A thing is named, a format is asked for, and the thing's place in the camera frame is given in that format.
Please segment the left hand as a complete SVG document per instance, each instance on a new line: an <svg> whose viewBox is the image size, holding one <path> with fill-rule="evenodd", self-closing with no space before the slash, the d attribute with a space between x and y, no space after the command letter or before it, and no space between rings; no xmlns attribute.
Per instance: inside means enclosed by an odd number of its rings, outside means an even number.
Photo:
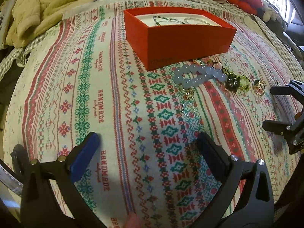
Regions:
<svg viewBox="0 0 304 228"><path fill-rule="evenodd" d="M140 220L135 213L131 213L123 225L123 228L140 228Z"/></svg>

